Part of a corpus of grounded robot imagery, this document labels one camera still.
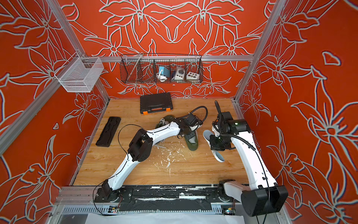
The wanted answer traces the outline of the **grey insole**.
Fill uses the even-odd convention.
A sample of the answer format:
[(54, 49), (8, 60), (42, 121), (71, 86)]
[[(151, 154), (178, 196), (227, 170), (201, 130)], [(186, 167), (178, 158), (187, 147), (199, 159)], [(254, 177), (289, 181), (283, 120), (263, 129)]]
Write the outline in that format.
[(209, 145), (214, 158), (218, 162), (224, 162), (225, 159), (223, 158), (223, 156), (214, 148), (214, 143), (213, 143), (213, 140), (215, 139), (214, 133), (209, 130), (205, 130), (203, 132), (203, 137), (204, 137), (205, 141), (207, 142), (207, 144)]

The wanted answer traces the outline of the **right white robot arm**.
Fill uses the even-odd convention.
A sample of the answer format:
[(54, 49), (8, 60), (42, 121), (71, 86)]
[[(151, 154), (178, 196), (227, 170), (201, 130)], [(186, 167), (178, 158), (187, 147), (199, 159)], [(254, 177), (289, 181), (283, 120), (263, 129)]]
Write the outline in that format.
[(247, 185), (235, 180), (222, 181), (219, 184), (222, 192), (239, 201), (250, 217), (278, 213), (288, 197), (287, 188), (279, 185), (268, 171), (246, 120), (233, 119), (230, 112), (222, 112), (218, 102), (215, 106), (217, 119), (212, 130), (204, 131), (203, 136), (219, 162), (225, 161), (222, 151), (236, 149), (249, 181)]

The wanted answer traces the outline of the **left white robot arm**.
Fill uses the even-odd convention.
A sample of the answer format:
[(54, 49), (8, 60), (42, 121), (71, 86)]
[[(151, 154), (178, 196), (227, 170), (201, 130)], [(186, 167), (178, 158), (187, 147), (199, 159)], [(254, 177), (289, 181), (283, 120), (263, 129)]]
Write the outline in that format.
[(153, 130), (140, 127), (129, 143), (128, 150), (125, 151), (123, 162), (108, 179), (101, 183), (98, 192), (93, 194), (93, 201), (115, 202), (123, 198), (120, 196), (120, 188), (126, 178), (140, 162), (148, 159), (153, 146), (160, 141), (173, 136), (183, 137), (189, 150), (197, 150), (199, 146), (197, 129), (203, 125), (207, 117), (208, 109), (202, 105), (181, 117), (165, 116)]

